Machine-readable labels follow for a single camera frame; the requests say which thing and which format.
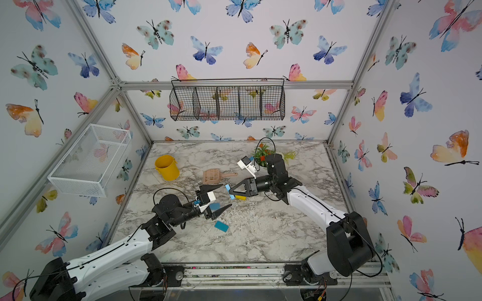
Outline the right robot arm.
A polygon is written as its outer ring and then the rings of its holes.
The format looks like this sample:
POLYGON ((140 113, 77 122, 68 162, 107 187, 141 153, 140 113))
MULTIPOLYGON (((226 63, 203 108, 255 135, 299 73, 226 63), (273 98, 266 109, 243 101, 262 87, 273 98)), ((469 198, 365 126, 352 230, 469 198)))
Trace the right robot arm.
POLYGON ((234 196, 253 197, 270 191, 275 201, 283 201, 312 219, 326 235, 326 249, 301 262, 300 274, 309 284, 321 283, 332 272, 351 276, 376 256, 363 218, 356 212, 345 213, 316 197, 291 177, 280 154, 266 157, 267 174, 257 176, 254 161, 244 157, 237 165, 252 175, 229 190, 234 196))

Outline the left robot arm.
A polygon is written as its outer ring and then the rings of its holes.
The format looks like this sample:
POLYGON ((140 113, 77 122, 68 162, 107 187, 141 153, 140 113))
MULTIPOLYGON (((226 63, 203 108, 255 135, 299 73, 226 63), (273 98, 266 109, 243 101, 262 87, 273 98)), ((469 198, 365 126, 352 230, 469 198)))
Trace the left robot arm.
POLYGON ((127 237, 68 262, 52 260, 32 278, 30 300, 97 300, 130 287, 166 287, 168 273, 153 251, 175 236, 176 226, 184 228, 199 216, 215 220, 228 209, 210 209, 218 188, 201 185, 185 204, 174 194, 165 195, 154 204, 154 216, 127 237))

